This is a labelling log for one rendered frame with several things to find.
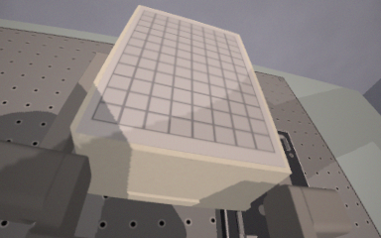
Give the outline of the beige deep-well block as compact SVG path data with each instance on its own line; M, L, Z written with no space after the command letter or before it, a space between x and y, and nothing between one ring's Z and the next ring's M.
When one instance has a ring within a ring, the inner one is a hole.
M240 36L141 5L70 131L91 194L246 211L292 173Z

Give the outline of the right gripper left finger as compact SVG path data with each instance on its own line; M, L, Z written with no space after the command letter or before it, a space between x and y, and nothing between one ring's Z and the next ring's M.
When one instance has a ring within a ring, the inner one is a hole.
M40 147L0 140L0 220L36 224L25 238L74 236L91 182L70 125L109 54L97 52ZM69 236L71 235L71 236Z

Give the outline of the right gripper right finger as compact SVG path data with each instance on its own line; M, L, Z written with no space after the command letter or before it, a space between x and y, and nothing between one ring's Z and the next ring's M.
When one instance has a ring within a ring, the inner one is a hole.
M335 189L292 185L290 176L267 191L263 206L270 238L336 238L352 229Z

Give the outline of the dark grey plate nest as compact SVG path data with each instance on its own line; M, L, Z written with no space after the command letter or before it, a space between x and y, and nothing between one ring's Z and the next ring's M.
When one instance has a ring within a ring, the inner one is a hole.
M292 185L310 187L289 132L277 132L292 172ZM251 202L247 211L220 209L222 238L270 238L263 206L266 195Z

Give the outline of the grey perforated base plate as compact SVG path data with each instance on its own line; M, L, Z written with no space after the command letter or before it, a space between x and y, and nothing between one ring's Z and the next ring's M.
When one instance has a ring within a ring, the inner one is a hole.
M0 27L0 140L40 147L97 52L115 44ZM254 70L255 71L255 70ZM289 132L310 187L335 189L352 230L336 238L381 238L311 117L287 83L255 71L278 130ZM36 224L0 220L0 238L25 238ZM220 209L88 193L76 237L222 238Z

